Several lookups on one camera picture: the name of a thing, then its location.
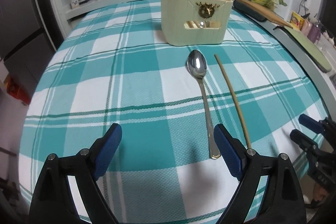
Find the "red object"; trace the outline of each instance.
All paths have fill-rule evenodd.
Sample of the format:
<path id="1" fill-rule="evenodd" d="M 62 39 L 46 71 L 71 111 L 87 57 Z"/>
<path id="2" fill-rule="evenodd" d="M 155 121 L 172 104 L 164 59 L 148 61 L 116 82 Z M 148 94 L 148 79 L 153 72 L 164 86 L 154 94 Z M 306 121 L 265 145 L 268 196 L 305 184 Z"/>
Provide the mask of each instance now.
<path id="1" fill-rule="evenodd" d="M 10 96 L 23 101 L 26 105 L 30 104 L 31 98 L 29 98 L 27 93 L 17 83 L 14 82 L 12 77 L 9 77 L 9 80 L 6 84 L 6 89 Z"/>

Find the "wooden cutting board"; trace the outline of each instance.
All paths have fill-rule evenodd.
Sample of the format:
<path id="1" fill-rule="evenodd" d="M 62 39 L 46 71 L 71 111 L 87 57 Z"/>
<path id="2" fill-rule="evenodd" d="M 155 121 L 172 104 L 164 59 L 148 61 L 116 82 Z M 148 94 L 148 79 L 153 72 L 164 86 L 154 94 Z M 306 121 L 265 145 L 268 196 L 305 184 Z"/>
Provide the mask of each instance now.
<path id="1" fill-rule="evenodd" d="M 332 66 L 328 59 L 323 55 L 322 52 L 313 44 L 302 32 L 294 30 L 293 28 L 284 27 L 282 30 L 287 31 L 306 51 L 314 63 L 319 67 L 319 69 L 327 73 L 332 70 Z"/>
<path id="2" fill-rule="evenodd" d="M 273 22 L 273 23 L 278 24 L 280 26 L 287 26 L 287 27 L 293 29 L 293 27 L 288 22 L 284 21 L 277 14 L 275 14 L 272 11 L 270 11 L 269 9 L 261 6 L 260 4 L 254 3 L 254 2 L 249 1 L 249 0 L 237 0 L 237 1 L 248 5 L 251 9 L 260 13 L 260 15 L 263 15 L 264 17 L 266 17 L 270 22 Z"/>

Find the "power outlet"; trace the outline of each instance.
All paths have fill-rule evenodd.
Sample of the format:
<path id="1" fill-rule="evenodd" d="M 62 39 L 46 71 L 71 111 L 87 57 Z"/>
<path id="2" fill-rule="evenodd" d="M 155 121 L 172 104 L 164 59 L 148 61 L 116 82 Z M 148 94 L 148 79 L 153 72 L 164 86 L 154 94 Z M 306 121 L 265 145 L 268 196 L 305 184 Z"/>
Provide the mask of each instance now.
<path id="1" fill-rule="evenodd" d="M 311 5 L 311 0 L 307 0 L 305 3 L 306 8 L 309 9 L 310 5 Z"/>

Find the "chopstick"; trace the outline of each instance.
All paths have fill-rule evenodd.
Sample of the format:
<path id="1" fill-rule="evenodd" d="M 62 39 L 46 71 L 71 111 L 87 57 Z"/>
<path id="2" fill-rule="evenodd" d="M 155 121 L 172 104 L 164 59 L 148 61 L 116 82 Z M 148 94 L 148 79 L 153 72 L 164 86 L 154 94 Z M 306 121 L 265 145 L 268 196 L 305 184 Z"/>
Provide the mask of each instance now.
<path id="1" fill-rule="evenodd" d="M 244 133 L 244 137 L 245 137 L 245 141 L 246 141 L 246 145 L 247 145 L 247 148 L 251 148 L 251 141 L 250 141 L 250 136 L 249 136 L 249 133 L 247 131 L 247 127 L 246 127 L 246 124 L 245 124 L 245 120 L 244 120 L 244 117 L 243 117 L 243 113 L 242 113 L 242 110 L 239 106 L 239 103 L 238 103 L 238 100 L 237 100 L 237 97 L 236 97 L 236 94 L 232 88 L 232 85 L 231 85 L 231 82 L 230 82 L 230 79 L 229 77 L 227 77 L 227 74 L 224 70 L 224 67 L 222 65 L 222 62 L 221 60 L 219 59 L 218 55 L 215 54 L 215 59 L 217 60 L 217 63 L 219 65 L 219 68 L 220 70 L 222 71 L 222 74 L 224 76 L 224 79 L 225 79 L 225 82 L 229 88 L 229 91 L 231 93 L 231 96 L 232 96 L 232 99 L 233 99 L 233 102 L 235 103 L 235 107 L 236 107 L 236 110 L 237 110 L 237 113 L 238 113 L 238 117 L 239 117 L 239 120 L 240 120 L 240 123 L 241 123 L 241 127 L 243 128 L 243 133 Z"/>

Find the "tablecloth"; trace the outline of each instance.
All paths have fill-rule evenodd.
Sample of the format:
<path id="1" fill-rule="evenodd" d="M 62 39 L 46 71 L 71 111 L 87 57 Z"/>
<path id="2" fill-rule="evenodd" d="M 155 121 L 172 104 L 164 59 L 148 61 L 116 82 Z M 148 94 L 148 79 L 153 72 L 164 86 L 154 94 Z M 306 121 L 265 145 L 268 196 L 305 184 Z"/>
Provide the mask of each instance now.
<path id="1" fill-rule="evenodd" d="M 88 13 L 60 46 L 31 100 L 19 156 L 19 180 L 29 204 L 50 153 L 76 154 L 113 122 L 123 137 L 98 185 L 121 223 L 215 223 L 238 181 L 222 158 L 209 159 L 199 86 L 185 68 L 193 49 L 208 63 L 205 86 L 213 124 L 223 123 L 244 145 L 224 64 L 261 155 L 289 155 L 299 176 L 307 164 L 289 133 L 302 113 L 327 115 L 319 93 L 281 44 L 232 11 L 220 45 L 173 47 L 161 31 L 160 0 L 111 5 Z M 255 216 L 262 177 L 247 218 Z M 69 178 L 76 188 L 74 178 Z M 89 220 L 78 193 L 82 219 Z"/>

